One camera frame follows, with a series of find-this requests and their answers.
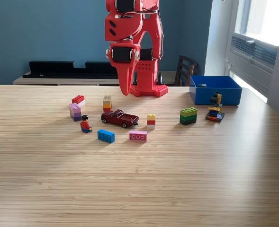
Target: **toy pickup truck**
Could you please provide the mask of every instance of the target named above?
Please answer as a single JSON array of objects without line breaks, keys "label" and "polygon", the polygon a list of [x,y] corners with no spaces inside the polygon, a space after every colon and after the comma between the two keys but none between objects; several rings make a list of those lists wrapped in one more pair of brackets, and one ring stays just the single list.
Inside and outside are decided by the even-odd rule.
[{"label": "toy pickup truck", "polygon": [[101,120],[105,124],[116,124],[126,129],[133,125],[138,125],[139,118],[134,115],[126,114],[122,110],[116,110],[103,113],[101,115]]}]

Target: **blue box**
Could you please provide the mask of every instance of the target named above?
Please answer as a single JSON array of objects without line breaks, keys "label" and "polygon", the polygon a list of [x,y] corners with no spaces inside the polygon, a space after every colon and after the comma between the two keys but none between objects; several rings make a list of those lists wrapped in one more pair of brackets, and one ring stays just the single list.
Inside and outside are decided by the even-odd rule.
[{"label": "blue box", "polygon": [[[198,84],[206,84],[207,87],[198,87]],[[242,87],[228,76],[191,76],[190,79],[190,94],[195,105],[213,105],[210,98],[216,92],[223,96],[222,105],[239,105],[242,91]]]},{"label": "blue box", "polygon": [[115,141],[115,134],[112,133],[112,132],[100,129],[97,132],[97,138],[99,140],[102,140],[102,141],[105,141],[105,142],[108,142],[108,143],[114,143],[114,141]]}]

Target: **yellow lego brick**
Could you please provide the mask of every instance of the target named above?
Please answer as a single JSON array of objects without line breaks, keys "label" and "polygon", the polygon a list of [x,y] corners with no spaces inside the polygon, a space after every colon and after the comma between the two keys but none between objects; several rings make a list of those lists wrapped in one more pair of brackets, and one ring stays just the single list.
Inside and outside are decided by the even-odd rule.
[{"label": "yellow lego brick", "polygon": [[222,110],[222,107],[209,107],[209,111],[218,111],[219,114],[222,112]]},{"label": "yellow lego brick", "polygon": [[198,112],[197,109],[191,107],[191,108],[181,110],[180,115],[183,117],[190,117],[193,115],[197,115],[197,112]]},{"label": "yellow lego brick", "polygon": [[148,121],[156,121],[156,115],[155,114],[148,114],[147,120]]},{"label": "yellow lego brick", "polygon": [[103,105],[112,105],[112,96],[105,96],[102,103]]},{"label": "yellow lego brick", "polygon": [[214,110],[214,111],[220,111],[219,107],[209,107],[209,111]]},{"label": "yellow lego brick", "polygon": [[112,105],[111,104],[104,104],[103,108],[105,109],[111,109]]}]

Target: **wooden chair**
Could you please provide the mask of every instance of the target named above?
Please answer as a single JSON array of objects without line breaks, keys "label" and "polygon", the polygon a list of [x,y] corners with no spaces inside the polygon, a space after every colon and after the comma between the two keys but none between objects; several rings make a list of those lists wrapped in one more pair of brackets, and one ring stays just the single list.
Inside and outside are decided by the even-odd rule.
[{"label": "wooden chair", "polygon": [[174,86],[180,87],[180,79],[183,86],[190,86],[190,76],[193,76],[197,66],[198,63],[196,61],[185,56],[179,56]]}]

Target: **toy car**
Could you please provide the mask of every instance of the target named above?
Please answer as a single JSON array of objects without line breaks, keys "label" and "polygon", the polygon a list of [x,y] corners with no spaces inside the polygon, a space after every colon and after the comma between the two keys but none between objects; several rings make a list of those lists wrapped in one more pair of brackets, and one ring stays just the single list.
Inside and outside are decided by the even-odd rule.
[{"label": "toy car", "polygon": [[134,115],[126,114],[122,110],[116,110],[103,113],[101,115],[101,120],[105,124],[116,124],[126,129],[133,125],[138,125],[139,118]]}]

